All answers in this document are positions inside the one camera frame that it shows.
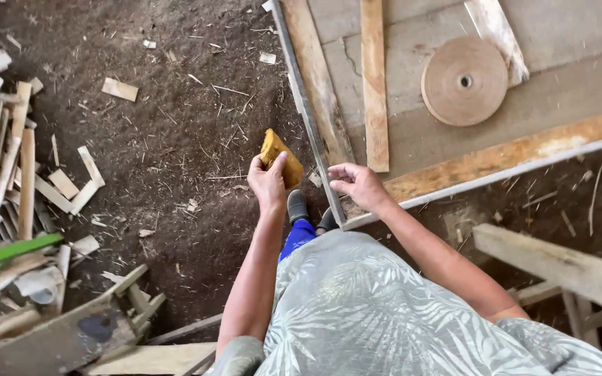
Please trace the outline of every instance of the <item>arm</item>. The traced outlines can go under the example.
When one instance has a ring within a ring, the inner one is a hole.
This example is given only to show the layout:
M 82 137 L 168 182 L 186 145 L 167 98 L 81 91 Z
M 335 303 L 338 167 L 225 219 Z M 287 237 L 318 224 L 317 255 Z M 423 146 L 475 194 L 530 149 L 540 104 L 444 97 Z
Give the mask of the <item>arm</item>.
M 338 179 L 330 183 L 331 188 L 347 193 L 382 219 L 427 278 L 464 299 L 486 320 L 528 319 L 496 281 L 401 208 L 371 169 L 344 163 L 330 167 L 329 173 Z
M 285 222 L 285 186 L 281 172 L 286 158 L 286 152 L 280 153 L 269 171 L 262 170 L 260 156 L 250 165 L 247 182 L 259 200 L 260 219 L 224 307 L 216 358 L 236 337 L 252 336 L 263 342 L 266 335 Z

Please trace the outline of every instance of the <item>dirt floor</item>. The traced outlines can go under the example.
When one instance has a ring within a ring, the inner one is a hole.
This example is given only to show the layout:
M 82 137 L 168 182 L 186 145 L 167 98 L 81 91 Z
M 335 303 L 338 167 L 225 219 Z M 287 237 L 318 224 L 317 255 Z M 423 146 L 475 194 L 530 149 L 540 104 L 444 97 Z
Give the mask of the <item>dirt floor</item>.
M 238 188 L 246 185 L 245 179 L 231 177 L 246 174 L 267 128 L 277 132 L 306 167 L 314 166 L 278 37 L 272 32 L 272 15 L 263 11 L 262 2 L 0 3 L 0 39 L 14 61 L 4 77 L 13 81 L 38 76 L 46 85 L 33 99 L 30 115 L 39 125 L 41 174 L 54 168 L 50 143 L 54 133 L 63 169 L 79 188 L 89 180 L 76 151 L 83 145 L 106 180 L 81 212 L 84 218 L 59 216 L 69 240 L 92 234 L 102 244 L 94 260 L 71 269 L 70 282 L 81 282 L 68 291 L 65 309 L 110 286 L 112 282 L 100 275 L 103 271 L 125 275 L 147 264 L 150 271 L 142 288 L 168 298 L 154 321 L 153 335 L 222 312 L 257 219 L 255 198 Z M 7 34 L 21 43 L 22 50 L 6 41 Z M 156 49 L 146 49 L 143 39 L 155 41 Z M 277 55 L 278 63 L 259 62 L 262 52 Z M 138 100 L 132 103 L 102 93 L 106 77 L 139 87 Z M 587 214 L 595 176 L 573 190 L 588 170 L 597 174 L 601 160 L 602 152 L 583 162 L 573 158 L 521 176 L 509 192 L 515 179 L 410 212 L 455 247 L 461 246 L 457 227 L 468 236 L 473 224 L 493 222 L 498 211 L 508 229 L 602 256 L 602 174 L 592 237 Z M 301 188 L 313 220 L 318 221 L 328 205 L 323 190 L 309 181 Z M 521 209 L 527 197 L 552 191 L 558 191 L 557 196 L 540 207 Z M 187 210 L 192 200 L 200 209 L 193 213 Z M 576 237 L 571 237 L 561 210 L 570 217 Z M 93 215 L 108 227 L 91 224 Z M 140 239 L 141 229 L 156 232 Z M 404 256 L 382 224 L 359 230 Z M 461 252 L 505 288 L 538 282 L 482 255 L 470 238 Z M 560 298 L 527 311 L 569 331 Z M 213 329 L 178 342 L 216 337 Z

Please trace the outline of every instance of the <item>patterned shirt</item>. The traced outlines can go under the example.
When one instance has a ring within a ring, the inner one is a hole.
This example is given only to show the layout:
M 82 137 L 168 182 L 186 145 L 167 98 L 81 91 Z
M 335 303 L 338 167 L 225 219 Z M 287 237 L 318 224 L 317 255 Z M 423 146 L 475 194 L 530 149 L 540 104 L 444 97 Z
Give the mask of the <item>patterned shirt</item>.
M 278 265 L 264 344 L 207 375 L 602 375 L 602 352 L 539 322 L 481 318 L 366 234 L 335 230 Z

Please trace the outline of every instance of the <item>gray slipper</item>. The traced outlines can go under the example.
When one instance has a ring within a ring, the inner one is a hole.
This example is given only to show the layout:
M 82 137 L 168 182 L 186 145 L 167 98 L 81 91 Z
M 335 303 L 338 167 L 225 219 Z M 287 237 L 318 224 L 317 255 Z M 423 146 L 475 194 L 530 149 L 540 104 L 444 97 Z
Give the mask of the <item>gray slipper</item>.
M 336 219 L 334 219 L 334 214 L 331 212 L 331 208 L 327 209 L 324 214 L 322 214 L 322 220 L 320 221 L 320 224 L 317 225 L 317 228 L 323 228 L 328 232 L 333 229 L 340 228 L 340 226 L 336 223 Z
M 287 213 L 290 215 L 290 224 L 293 225 L 299 219 L 310 219 L 306 207 L 306 196 L 299 189 L 292 191 L 287 197 Z

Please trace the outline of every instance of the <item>hand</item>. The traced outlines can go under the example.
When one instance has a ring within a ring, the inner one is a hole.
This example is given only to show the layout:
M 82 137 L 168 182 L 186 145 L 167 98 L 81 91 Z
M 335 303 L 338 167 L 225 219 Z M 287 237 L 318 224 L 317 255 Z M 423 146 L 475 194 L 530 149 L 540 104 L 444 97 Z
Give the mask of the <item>hand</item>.
M 329 167 L 329 177 L 331 189 L 347 193 L 357 205 L 376 216 L 392 204 L 397 205 L 375 172 L 368 167 L 342 163 Z
M 267 213 L 285 208 L 285 183 L 282 169 L 287 163 L 287 152 L 281 152 L 268 171 L 263 170 L 262 155 L 252 159 L 247 183 L 260 203 L 260 212 Z

